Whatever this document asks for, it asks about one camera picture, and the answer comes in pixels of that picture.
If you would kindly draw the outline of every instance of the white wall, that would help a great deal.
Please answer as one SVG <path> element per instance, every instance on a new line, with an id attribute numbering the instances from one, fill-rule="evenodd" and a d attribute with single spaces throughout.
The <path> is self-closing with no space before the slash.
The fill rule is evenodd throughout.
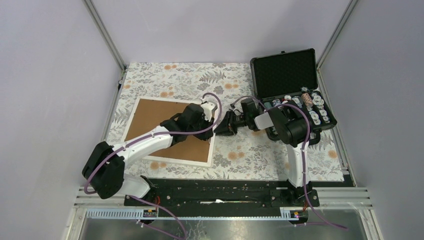
<path id="1" fill-rule="evenodd" d="M 349 0 L 94 0 L 126 63 L 323 52 Z"/>
<path id="2" fill-rule="evenodd" d="M 360 1 L 322 73 L 384 239 L 422 239 L 424 1 Z"/>
<path id="3" fill-rule="evenodd" d="M 57 240 L 120 73 L 81 0 L 0 6 L 0 239 Z"/>

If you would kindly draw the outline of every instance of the poker chip set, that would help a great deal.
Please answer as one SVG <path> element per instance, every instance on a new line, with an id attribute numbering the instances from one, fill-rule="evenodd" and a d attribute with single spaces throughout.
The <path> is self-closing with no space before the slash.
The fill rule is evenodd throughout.
<path id="1" fill-rule="evenodd" d="M 337 121 L 318 88 L 318 77 L 313 48 L 281 52 L 281 54 L 256 57 L 250 61 L 255 97 L 266 109 L 279 104 L 297 105 L 308 117 L 311 139 L 320 132 L 331 129 Z M 282 108 L 285 115 L 294 113 Z M 274 127 L 266 129 L 268 138 L 279 140 Z"/>

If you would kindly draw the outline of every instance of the table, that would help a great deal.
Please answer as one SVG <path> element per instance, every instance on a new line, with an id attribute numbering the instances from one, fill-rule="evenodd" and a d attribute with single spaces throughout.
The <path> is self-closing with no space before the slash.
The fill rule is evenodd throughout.
<path id="1" fill-rule="evenodd" d="M 223 111 L 238 97 L 251 96 L 253 81 L 249 64 L 131 63 L 106 139 L 110 144 L 121 141 L 138 96 L 195 100 L 206 92 L 218 95 Z M 211 167 L 143 159 L 126 172 L 134 176 L 172 179 L 287 179 L 290 165 L 286 146 L 281 141 L 269 140 L 264 130 L 254 132 L 247 127 L 239 128 L 236 136 L 217 136 L 213 148 Z M 321 133 L 318 144 L 308 148 L 308 171 L 312 181 L 344 180 L 329 130 Z"/>

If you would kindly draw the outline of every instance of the cork board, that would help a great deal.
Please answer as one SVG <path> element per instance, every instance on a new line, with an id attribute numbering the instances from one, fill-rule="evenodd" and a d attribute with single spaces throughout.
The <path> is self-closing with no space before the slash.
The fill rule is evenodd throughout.
<path id="1" fill-rule="evenodd" d="M 182 113 L 193 101 L 168 98 L 139 97 L 134 104 L 123 141 L 143 135 L 161 122 Z M 161 149 L 145 157 L 147 160 L 181 163 L 210 167 L 215 136 L 210 141 L 202 141 L 189 135 L 183 142 Z"/>

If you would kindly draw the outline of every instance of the case lid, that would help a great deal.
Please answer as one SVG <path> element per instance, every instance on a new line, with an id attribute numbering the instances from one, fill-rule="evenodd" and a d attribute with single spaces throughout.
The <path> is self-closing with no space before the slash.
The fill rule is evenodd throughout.
<path id="1" fill-rule="evenodd" d="M 254 93 L 260 99 L 298 93 L 301 87 L 318 88 L 313 48 L 256 57 L 250 61 L 250 67 Z"/>

